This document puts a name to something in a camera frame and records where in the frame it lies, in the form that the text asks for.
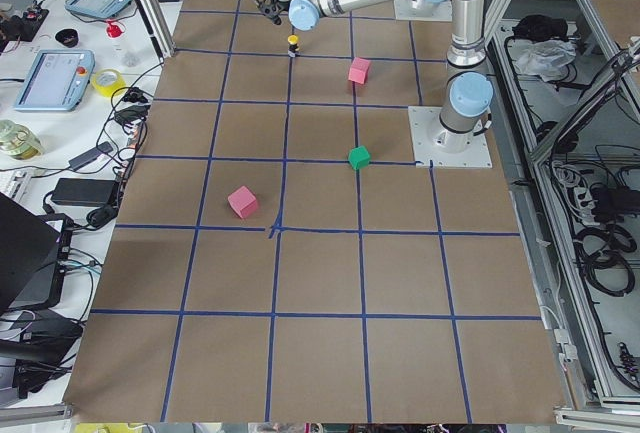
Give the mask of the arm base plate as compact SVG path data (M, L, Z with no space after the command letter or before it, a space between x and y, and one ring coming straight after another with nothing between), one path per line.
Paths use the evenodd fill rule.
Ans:
M435 7L413 9L411 0L394 1L395 18L402 21L446 22L452 21L452 2L448 0Z
M421 168L490 169L492 160L478 120L471 132L458 134L440 122L440 107L409 106L414 163Z

